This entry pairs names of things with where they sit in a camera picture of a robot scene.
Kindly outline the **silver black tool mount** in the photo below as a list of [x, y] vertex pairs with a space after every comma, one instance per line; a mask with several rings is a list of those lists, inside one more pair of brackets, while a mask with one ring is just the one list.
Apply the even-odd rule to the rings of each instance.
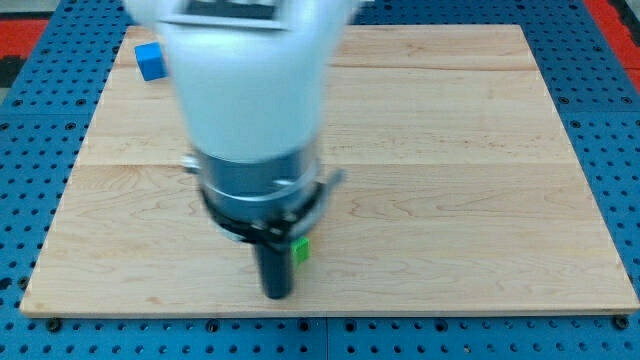
[[197, 176], [201, 196], [225, 236], [248, 243], [289, 243], [305, 236], [323, 217], [342, 169], [319, 180], [317, 144], [257, 162], [228, 161], [195, 149], [182, 157]]

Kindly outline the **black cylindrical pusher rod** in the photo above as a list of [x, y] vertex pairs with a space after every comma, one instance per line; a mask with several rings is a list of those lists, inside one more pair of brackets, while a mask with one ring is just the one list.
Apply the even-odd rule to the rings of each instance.
[[289, 296], [294, 284], [291, 246], [256, 244], [254, 255], [264, 294], [275, 300]]

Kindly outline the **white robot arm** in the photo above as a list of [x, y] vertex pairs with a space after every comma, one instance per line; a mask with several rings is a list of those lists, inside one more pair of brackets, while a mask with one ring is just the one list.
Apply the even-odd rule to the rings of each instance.
[[221, 232], [254, 248], [263, 291], [293, 288], [294, 243], [323, 216], [343, 172], [319, 177], [327, 63], [353, 0], [137, 1], [160, 39], [202, 200]]

